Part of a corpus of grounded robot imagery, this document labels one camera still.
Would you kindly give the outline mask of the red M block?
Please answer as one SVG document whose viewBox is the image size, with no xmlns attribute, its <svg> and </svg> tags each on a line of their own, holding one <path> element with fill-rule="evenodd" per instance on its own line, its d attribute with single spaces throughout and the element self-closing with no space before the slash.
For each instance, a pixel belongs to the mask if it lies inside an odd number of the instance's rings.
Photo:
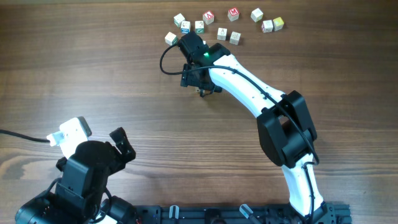
<svg viewBox="0 0 398 224">
<path fill-rule="evenodd" d="M 239 19 L 240 12 L 236 7 L 233 7 L 228 10 L 228 19 L 233 22 Z"/>
</svg>

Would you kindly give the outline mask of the red A block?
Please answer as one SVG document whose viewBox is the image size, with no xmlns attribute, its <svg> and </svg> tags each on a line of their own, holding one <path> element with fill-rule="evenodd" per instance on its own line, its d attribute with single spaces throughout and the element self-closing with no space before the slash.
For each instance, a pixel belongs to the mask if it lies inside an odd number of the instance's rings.
<svg viewBox="0 0 398 224">
<path fill-rule="evenodd" d="M 203 21 L 206 25 L 214 22 L 215 16 L 211 11 L 206 11 L 203 13 Z"/>
</svg>

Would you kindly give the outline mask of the green corner white block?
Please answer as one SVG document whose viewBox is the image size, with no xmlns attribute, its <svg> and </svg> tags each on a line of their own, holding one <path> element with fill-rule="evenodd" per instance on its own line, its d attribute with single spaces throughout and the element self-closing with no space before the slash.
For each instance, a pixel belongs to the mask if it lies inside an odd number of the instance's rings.
<svg viewBox="0 0 398 224">
<path fill-rule="evenodd" d="M 174 45 L 178 42 L 178 37 L 172 33 L 168 32 L 168 34 L 165 36 L 165 43 L 168 45 Z"/>
</svg>

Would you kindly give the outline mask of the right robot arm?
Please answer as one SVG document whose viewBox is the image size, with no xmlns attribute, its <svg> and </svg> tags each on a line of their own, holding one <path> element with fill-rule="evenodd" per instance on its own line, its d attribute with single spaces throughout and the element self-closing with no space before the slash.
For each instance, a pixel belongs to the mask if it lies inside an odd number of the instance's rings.
<svg viewBox="0 0 398 224">
<path fill-rule="evenodd" d="M 286 94 L 265 84 L 226 47 L 219 43 L 209 47 L 195 32 L 185 34 L 177 47 L 187 60 L 182 86 L 210 93 L 226 90 L 253 114 L 261 149 L 282 168 L 290 205 L 312 222 L 323 197 L 313 173 L 319 163 L 313 145 L 317 133 L 304 97 L 297 91 Z"/>
</svg>

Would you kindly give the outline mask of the red Y block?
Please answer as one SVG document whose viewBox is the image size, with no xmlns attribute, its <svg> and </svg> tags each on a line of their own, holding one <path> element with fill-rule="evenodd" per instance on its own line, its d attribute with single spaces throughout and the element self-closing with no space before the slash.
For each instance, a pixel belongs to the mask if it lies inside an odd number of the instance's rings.
<svg viewBox="0 0 398 224">
<path fill-rule="evenodd" d="M 265 20 L 265 21 L 262 22 L 261 29 L 262 29 L 263 33 L 272 32 L 273 28 L 274 28 L 274 25 L 273 25 L 273 21 L 272 20 Z"/>
</svg>

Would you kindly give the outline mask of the green N block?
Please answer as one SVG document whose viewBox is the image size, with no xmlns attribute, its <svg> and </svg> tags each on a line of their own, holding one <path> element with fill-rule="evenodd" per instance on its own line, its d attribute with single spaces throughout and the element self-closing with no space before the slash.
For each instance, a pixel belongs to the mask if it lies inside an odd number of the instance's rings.
<svg viewBox="0 0 398 224">
<path fill-rule="evenodd" d="M 195 21 L 195 32 L 197 34 L 204 34 L 205 33 L 205 26 L 203 21 Z"/>
</svg>

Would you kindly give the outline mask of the blue Z block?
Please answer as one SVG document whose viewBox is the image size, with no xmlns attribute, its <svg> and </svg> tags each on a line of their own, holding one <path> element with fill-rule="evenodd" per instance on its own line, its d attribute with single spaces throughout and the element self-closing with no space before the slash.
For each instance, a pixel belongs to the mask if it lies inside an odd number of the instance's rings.
<svg viewBox="0 0 398 224">
<path fill-rule="evenodd" d="M 191 23 L 190 21 L 182 21 L 180 25 L 181 33 L 188 34 L 190 32 Z"/>
</svg>

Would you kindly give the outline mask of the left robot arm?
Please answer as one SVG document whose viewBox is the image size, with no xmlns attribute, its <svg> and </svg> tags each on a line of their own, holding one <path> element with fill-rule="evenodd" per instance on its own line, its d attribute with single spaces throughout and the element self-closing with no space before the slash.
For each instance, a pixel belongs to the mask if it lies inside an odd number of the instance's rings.
<svg viewBox="0 0 398 224">
<path fill-rule="evenodd" d="M 123 128 L 110 137 L 114 146 L 85 141 L 68 159 L 60 159 L 62 177 L 24 204 L 15 215 L 16 223 L 138 223 L 136 208 L 106 187 L 109 176 L 123 170 L 136 152 Z"/>
</svg>

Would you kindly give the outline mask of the blue D block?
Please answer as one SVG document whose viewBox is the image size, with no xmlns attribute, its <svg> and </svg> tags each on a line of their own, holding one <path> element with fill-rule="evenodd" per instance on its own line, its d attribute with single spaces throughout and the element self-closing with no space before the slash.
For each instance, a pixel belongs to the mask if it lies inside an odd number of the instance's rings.
<svg viewBox="0 0 398 224">
<path fill-rule="evenodd" d="M 239 32 L 232 31 L 229 42 L 233 45 L 238 45 L 240 40 L 241 34 Z"/>
</svg>

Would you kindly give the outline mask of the bee picture block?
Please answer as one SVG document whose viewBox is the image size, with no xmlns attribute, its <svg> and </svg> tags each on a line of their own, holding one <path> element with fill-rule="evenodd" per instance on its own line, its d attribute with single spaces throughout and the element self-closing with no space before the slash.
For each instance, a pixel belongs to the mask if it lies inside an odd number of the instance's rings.
<svg viewBox="0 0 398 224">
<path fill-rule="evenodd" d="M 217 39 L 218 40 L 226 40 L 228 30 L 222 27 L 218 28 Z"/>
</svg>

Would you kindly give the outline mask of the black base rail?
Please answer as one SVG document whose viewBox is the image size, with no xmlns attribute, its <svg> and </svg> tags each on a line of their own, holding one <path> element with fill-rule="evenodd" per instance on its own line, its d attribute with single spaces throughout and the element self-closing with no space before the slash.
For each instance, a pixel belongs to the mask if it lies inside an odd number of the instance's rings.
<svg viewBox="0 0 398 224">
<path fill-rule="evenodd" d="M 299 215 L 288 203 L 255 207 L 246 204 L 239 207 L 137 206 L 136 210 L 138 224 L 352 224 L 353 222 L 349 205 L 333 203 L 322 203 L 312 217 Z"/>
</svg>

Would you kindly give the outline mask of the green edge far block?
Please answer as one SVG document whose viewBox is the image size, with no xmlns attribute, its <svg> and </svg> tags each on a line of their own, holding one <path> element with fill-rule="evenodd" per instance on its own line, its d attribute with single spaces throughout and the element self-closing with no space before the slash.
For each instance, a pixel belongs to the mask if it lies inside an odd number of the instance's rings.
<svg viewBox="0 0 398 224">
<path fill-rule="evenodd" d="M 185 21 L 185 17 L 181 13 L 177 14 L 176 16 L 174 16 L 174 24 L 177 27 L 181 27 L 181 24 L 182 24 L 183 21 Z"/>
</svg>

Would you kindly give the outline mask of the plain white block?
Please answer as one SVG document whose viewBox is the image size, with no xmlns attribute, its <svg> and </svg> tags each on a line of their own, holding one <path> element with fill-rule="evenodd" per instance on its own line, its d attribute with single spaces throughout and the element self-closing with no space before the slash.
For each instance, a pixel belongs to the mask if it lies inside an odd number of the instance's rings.
<svg viewBox="0 0 398 224">
<path fill-rule="evenodd" d="M 251 19 L 254 22 L 260 21 L 263 18 L 263 16 L 264 16 L 264 13 L 259 8 L 255 9 L 251 12 Z"/>
</svg>

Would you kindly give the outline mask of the yellow top block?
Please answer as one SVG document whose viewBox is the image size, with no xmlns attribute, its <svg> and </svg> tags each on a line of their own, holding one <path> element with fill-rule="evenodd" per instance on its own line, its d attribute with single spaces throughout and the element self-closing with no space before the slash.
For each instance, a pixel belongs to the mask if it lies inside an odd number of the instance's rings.
<svg viewBox="0 0 398 224">
<path fill-rule="evenodd" d="M 274 26 L 274 31 L 281 30 L 284 26 L 284 21 L 281 17 L 277 17 L 272 20 L 273 21 L 273 26 Z"/>
</svg>

